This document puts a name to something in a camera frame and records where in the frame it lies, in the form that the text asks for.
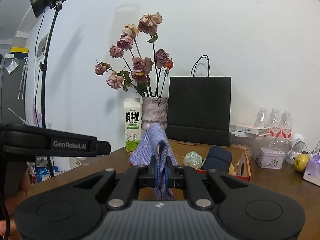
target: bouquet of dried flowers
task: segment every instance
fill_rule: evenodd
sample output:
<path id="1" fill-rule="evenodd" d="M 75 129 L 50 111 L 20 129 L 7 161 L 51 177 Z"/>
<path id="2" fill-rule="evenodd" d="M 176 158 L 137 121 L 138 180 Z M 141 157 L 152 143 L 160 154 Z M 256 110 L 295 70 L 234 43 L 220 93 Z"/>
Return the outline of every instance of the bouquet of dried flowers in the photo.
<path id="1" fill-rule="evenodd" d="M 121 70 L 115 71 L 112 69 L 111 65 L 108 63 L 98 63 L 94 71 L 97 75 L 103 75 L 104 73 L 111 71 L 111 74 L 108 78 L 107 84 L 113 89 L 118 90 L 119 88 L 123 88 L 125 92 L 128 91 L 128 88 L 135 88 L 137 93 L 139 93 L 142 97 L 150 96 L 153 97 L 151 85 L 150 85 L 150 76 L 149 73 L 152 71 L 152 66 L 155 64 L 156 70 L 156 89 L 155 89 L 155 97 L 161 97 L 165 78 L 169 74 L 169 70 L 173 68 L 173 61 L 169 59 L 169 54 L 165 52 L 164 49 L 155 50 L 154 43 L 158 39 L 158 24 L 162 23 L 162 17 L 157 12 L 156 14 L 147 14 L 142 16 L 139 20 L 138 26 L 134 24 L 128 24 L 124 26 L 122 30 L 122 34 L 120 39 L 116 42 L 116 45 L 112 45 L 110 48 L 110 56 L 113 58 L 122 58 L 129 71 Z M 151 58 L 145 57 L 142 58 L 138 44 L 136 41 L 139 32 L 144 32 L 151 36 L 151 39 L 147 42 L 152 43 L 153 47 L 153 60 Z M 132 45 L 135 44 L 138 57 L 134 56 L 132 52 Z M 132 56 L 132 69 L 130 68 L 128 62 L 124 58 L 124 52 L 130 51 Z M 161 88 L 161 92 L 159 94 L 159 81 L 161 73 L 164 74 L 163 84 Z"/>

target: purple tissue box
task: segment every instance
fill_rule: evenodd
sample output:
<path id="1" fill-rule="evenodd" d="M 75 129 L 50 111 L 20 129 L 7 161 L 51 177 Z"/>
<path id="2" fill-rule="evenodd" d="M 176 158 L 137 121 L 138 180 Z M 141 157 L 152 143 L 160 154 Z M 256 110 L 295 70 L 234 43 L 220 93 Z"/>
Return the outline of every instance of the purple tissue box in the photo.
<path id="1" fill-rule="evenodd" d="M 308 162 L 303 179 L 320 186 L 320 155 L 314 156 Z"/>

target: green label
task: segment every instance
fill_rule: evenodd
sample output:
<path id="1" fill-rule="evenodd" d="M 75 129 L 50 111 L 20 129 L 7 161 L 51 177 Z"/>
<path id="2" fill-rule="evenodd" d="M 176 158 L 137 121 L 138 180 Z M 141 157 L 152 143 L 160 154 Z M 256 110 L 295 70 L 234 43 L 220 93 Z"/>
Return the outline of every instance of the green label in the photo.
<path id="1" fill-rule="evenodd" d="M 140 141 L 125 142 L 125 149 L 127 152 L 132 152 L 136 149 Z"/>

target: brown tabletop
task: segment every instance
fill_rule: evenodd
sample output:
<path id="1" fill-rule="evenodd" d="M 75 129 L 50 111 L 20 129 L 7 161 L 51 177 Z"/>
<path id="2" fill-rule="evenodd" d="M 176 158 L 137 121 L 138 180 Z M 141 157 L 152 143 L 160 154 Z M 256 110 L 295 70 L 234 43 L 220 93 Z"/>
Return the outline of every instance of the brown tabletop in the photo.
<path id="1" fill-rule="evenodd" d="M 298 240 L 319 240 L 320 227 L 317 223 L 320 218 L 320 204 L 318 203 L 320 187 L 303 180 L 303 174 L 295 172 L 293 166 L 286 162 L 283 163 L 280 170 L 262 169 L 255 162 L 251 162 L 250 166 L 252 175 L 250 182 L 290 196 L 303 206 L 307 219 Z M 62 186 L 105 168 L 114 168 L 117 172 L 124 172 L 128 167 L 128 153 L 122 148 L 109 156 L 101 157 L 97 163 L 80 166 L 32 186 L 28 191 L 28 196 Z M 183 198 L 182 190 L 173 189 L 173 192 L 176 199 Z M 145 188 L 140 190 L 139 198 L 155 199 L 155 196 L 150 188 Z"/>

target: vase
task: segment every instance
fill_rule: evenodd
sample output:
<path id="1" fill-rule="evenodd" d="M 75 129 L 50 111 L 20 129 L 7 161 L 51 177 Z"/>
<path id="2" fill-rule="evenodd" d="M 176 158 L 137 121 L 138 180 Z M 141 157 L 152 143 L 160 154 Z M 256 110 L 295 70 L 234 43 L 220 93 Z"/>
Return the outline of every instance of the vase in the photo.
<path id="1" fill-rule="evenodd" d="M 168 98 L 143 97 L 141 127 L 143 130 L 158 123 L 163 130 L 167 129 Z"/>

